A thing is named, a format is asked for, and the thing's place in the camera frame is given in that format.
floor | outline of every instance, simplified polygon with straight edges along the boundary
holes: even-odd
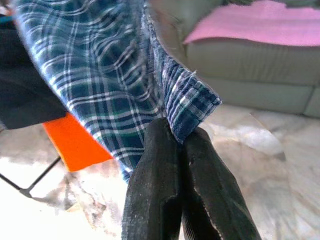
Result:
[[[201,127],[235,175],[263,240],[320,240],[319,119],[223,105]],[[56,157],[41,125],[0,132],[0,173],[23,188]],[[0,191],[0,239],[121,239],[126,184],[113,160],[77,173],[60,162],[34,199],[2,180]]]

blue plaid fabric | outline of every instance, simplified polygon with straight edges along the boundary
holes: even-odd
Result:
[[[148,123],[167,117],[179,143],[219,97],[160,45],[144,0],[17,0],[21,37],[71,113],[121,163],[144,151]]]

pink towel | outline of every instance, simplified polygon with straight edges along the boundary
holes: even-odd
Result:
[[[286,8],[284,3],[271,0],[258,0],[251,6],[222,6],[201,20],[184,43],[208,38],[320,46],[320,10]]]

orange fabric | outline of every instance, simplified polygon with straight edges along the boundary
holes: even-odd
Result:
[[[70,172],[112,159],[70,113],[43,126]]]

sofa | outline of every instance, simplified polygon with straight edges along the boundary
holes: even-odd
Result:
[[[224,0],[151,0],[151,16],[166,51],[224,103],[320,118],[320,46],[221,37],[184,44],[197,23],[223,4]]]

